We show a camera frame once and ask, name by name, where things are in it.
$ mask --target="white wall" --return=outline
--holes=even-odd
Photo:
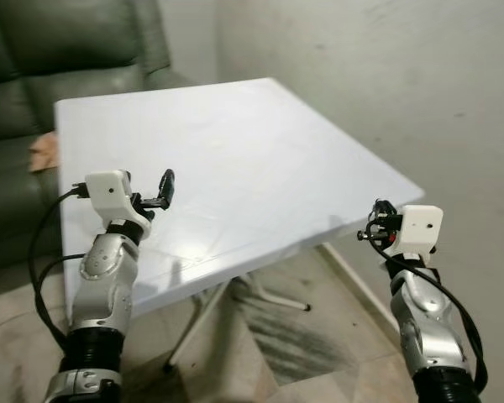
[[[479,324],[484,400],[504,401],[504,0],[217,6],[224,81],[274,76],[445,210],[434,264]],[[334,244],[386,303],[368,247]]]
[[[172,68],[197,84],[218,82],[216,0],[158,1]]]

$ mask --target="table leg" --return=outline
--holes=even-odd
[[[252,291],[263,301],[272,302],[273,304],[289,306],[290,308],[300,309],[302,311],[311,311],[312,306],[306,302],[294,301],[282,296],[275,296],[268,292],[260,283],[260,279],[254,273],[248,273],[240,276],[240,279],[248,285]]]
[[[209,314],[213,311],[213,308],[217,305],[217,302],[220,301],[230,282],[231,280],[222,283],[213,292],[213,295],[211,296],[207,304],[202,308],[202,311],[200,312],[200,315],[198,316],[196,321],[194,321],[192,326],[188,329],[188,331],[186,331],[181,340],[178,342],[171,356],[168,358],[168,361],[166,361],[166,364],[163,367],[163,370],[165,372],[171,372],[174,369],[177,360],[179,359],[181,354],[185,351],[186,346],[191,342],[192,338],[194,338],[197,331],[205,322],[207,316],[209,316]]]

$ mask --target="white table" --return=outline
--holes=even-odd
[[[176,173],[170,210],[140,245],[138,316],[354,230],[378,197],[423,191],[272,79],[58,102],[60,190],[125,169],[155,196]],[[103,228],[88,200],[62,206],[64,254]],[[78,261],[66,263],[66,304]]]

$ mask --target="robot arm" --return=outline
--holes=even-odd
[[[90,197],[106,228],[84,256],[81,284],[73,302],[65,357],[50,381],[45,403],[118,402],[123,340],[129,328],[131,294],[137,275],[139,243],[155,216],[146,208],[170,206],[174,174],[167,170],[159,196],[142,200],[130,190],[128,172],[90,174],[76,186]]]
[[[484,371],[485,380],[478,389],[451,323],[452,301],[444,294],[437,270],[425,267],[435,250],[442,210],[405,206],[398,214],[390,202],[377,201],[372,215],[374,219],[365,232],[359,231],[357,238],[370,241],[386,258],[391,277],[391,311],[399,324],[402,353],[419,401],[480,402],[478,393],[486,383],[483,357],[479,363],[483,368],[478,370],[480,375]],[[378,231],[371,232],[372,225]]]

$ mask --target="table top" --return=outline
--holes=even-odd
[[[179,301],[354,230],[374,200],[423,191],[272,79],[59,101],[60,190],[98,170],[128,170],[171,208],[140,245],[133,315]],[[86,252],[102,222],[89,200],[61,207],[64,254]],[[79,284],[66,262],[66,304]]]

